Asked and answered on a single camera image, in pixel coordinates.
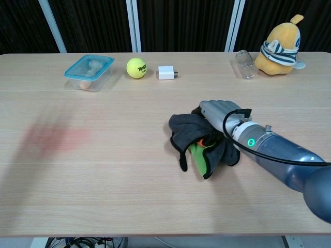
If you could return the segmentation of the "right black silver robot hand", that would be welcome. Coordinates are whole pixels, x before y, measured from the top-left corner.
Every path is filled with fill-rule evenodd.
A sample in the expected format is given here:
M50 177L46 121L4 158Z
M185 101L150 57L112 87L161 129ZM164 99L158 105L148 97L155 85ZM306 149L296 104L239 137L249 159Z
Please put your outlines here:
M234 110L241 109L236 103L227 100L201 101L199 104L205 119L218 131L224 133L223 121L225 116ZM231 114L225 123L228 134L232 134L235 127L244 119L244 114Z

